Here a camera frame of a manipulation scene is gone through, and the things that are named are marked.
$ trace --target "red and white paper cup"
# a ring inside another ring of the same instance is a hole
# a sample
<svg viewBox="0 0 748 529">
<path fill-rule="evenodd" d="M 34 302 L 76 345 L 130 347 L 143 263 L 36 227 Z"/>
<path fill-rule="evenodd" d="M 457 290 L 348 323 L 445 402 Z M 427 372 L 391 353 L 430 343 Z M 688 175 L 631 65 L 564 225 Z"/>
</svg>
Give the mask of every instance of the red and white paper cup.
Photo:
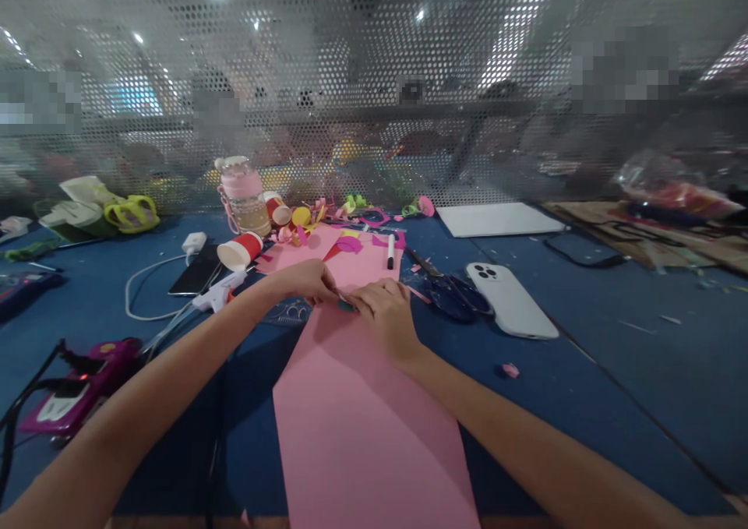
<svg viewBox="0 0 748 529">
<path fill-rule="evenodd" d="M 263 238 L 248 231 L 236 239 L 218 245 L 218 259 L 231 272 L 240 272 L 263 251 Z"/>
<path fill-rule="evenodd" d="M 286 202 L 277 192 L 265 192 L 265 206 L 267 207 L 267 214 L 276 225 L 283 227 L 291 221 L 293 212 L 290 207 L 286 206 Z"/>
</svg>

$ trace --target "forearm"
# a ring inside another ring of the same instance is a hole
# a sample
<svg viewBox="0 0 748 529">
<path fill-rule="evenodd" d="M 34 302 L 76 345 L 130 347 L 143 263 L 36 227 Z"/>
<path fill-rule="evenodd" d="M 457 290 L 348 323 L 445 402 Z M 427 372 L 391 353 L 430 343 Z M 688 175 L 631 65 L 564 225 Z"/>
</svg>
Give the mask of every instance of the forearm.
<svg viewBox="0 0 748 529">
<path fill-rule="evenodd" d="M 0 527 L 101 529 L 140 461 L 283 296 L 260 281 L 133 376 L 0 517 Z"/>
<path fill-rule="evenodd" d="M 431 351 L 404 370 L 563 527 L 692 527 L 635 478 Z"/>
</svg>

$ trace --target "white glue gun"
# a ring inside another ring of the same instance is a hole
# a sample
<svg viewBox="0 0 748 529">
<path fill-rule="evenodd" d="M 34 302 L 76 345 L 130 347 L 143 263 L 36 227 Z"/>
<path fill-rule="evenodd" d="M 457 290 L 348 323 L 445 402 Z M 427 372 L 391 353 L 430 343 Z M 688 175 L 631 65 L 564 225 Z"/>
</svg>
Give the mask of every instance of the white glue gun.
<svg viewBox="0 0 748 529">
<path fill-rule="evenodd" d="M 192 300 L 192 306 L 202 312 L 212 308 L 214 313 L 219 312 L 228 300 L 228 295 L 235 287 L 244 284 L 247 277 L 246 270 L 234 272 L 231 276 L 226 276 L 223 280 L 212 286 L 202 295 L 198 295 Z"/>
</svg>

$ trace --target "scissors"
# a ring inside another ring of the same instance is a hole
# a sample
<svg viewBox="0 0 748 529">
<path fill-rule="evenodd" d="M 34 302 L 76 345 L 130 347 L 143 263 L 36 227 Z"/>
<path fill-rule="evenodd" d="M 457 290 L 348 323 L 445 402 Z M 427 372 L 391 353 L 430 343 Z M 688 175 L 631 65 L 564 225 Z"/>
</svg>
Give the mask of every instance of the scissors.
<svg viewBox="0 0 748 529">
<path fill-rule="evenodd" d="M 439 272 L 413 249 L 407 249 L 413 259 L 421 265 L 429 278 L 425 282 L 424 295 L 434 305 L 459 323 L 474 323 L 480 316 L 493 316 L 491 304 L 474 287 L 460 278 Z"/>
</svg>

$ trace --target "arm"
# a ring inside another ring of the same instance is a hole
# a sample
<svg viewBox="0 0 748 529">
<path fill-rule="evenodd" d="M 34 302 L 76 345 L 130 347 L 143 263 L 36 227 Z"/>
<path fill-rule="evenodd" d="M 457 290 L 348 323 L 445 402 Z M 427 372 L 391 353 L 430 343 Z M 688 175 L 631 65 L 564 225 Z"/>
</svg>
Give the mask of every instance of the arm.
<svg viewBox="0 0 748 529">
<path fill-rule="evenodd" d="M 410 292 L 381 280 L 350 299 L 395 365 L 429 391 L 562 527 L 693 527 L 671 503 L 597 453 L 457 371 L 415 333 Z"/>
<path fill-rule="evenodd" d="M 0 516 L 0 529 L 101 529 L 150 448 L 267 312 L 292 295 L 337 301 L 321 260 L 254 284 L 133 376 Z"/>
</svg>

